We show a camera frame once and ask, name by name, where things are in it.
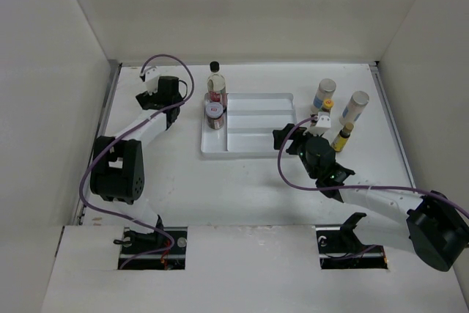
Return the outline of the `spice jar dark contents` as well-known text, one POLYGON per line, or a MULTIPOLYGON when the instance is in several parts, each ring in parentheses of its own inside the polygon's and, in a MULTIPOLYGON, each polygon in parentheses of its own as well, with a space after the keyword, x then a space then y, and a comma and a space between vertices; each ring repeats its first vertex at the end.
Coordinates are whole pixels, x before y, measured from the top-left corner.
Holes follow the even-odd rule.
POLYGON ((205 106, 207 124, 213 130, 219 130, 224 126, 224 109, 219 102, 209 102, 205 106))

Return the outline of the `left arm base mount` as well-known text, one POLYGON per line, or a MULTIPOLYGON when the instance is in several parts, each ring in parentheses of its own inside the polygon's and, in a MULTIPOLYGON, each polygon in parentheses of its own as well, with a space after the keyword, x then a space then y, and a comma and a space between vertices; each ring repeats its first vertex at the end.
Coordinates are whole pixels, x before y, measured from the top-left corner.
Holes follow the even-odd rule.
POLYGON ((140 233, 125 228, 121 239, 115 239, 119 246, 119 270, 184 270, 188 247, 188 228, 163 228, 173 239, 171 241, 157 232, 140 233))

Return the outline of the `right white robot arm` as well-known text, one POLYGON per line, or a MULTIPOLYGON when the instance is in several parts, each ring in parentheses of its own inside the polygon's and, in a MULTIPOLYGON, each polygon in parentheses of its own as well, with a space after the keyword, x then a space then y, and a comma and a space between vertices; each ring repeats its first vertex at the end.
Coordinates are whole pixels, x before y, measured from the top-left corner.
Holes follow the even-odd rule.
POLYGON ((336 162, 328 141, 301 123, 273 131, 279 155, 299 157, 311 188, 337 202, 356 205, 340 227, 340 243, 348 251, 361 246, 388 246, 414 253, 429 267, 447 272, 468 247, 468 212, 437 191, 395 185, 372 185, 336 162))

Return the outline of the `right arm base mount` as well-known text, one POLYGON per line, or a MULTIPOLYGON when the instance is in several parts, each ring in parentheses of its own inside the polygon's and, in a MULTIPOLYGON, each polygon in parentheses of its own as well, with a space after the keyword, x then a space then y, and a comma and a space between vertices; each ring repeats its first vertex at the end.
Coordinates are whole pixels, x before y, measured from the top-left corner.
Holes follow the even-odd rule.
POLYGON ((382 246, 364 245, 354 233, 365 213, 354 213, 342 224, 315 227, 323 270, 388 269, 382 246))

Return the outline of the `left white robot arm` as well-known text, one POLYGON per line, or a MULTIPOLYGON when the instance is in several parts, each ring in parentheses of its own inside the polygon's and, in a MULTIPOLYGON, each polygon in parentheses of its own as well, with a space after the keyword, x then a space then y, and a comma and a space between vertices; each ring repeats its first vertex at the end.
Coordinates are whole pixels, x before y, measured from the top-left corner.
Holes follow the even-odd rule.
POLYGON ((88 209, 146 228, 139 244, 151 254, 163 248, 165 237, 162 228, 141 220, 147 208, 141 200, 144 148, 176 122, 181 106, 193 93, 188 87, 182 95, 182 83, 175 76, 159 75, 148 80, 147 89, 136 96, 142 108, 140 115, 117 136, 95 140, 92 162, 80 183, 80 198, 88 209))

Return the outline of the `dark sauce bottle black cap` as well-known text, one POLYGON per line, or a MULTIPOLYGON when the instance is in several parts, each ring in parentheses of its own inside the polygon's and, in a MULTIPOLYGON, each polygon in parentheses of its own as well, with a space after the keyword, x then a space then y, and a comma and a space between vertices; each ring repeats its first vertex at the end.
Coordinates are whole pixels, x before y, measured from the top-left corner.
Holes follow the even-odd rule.
POLYGON ((217 61, 210 63, 210 75, 207 79, 207 91, 211 102, 220 103, 223 109, 226 109, 226 81, 220 74, 220 64, 217 61))

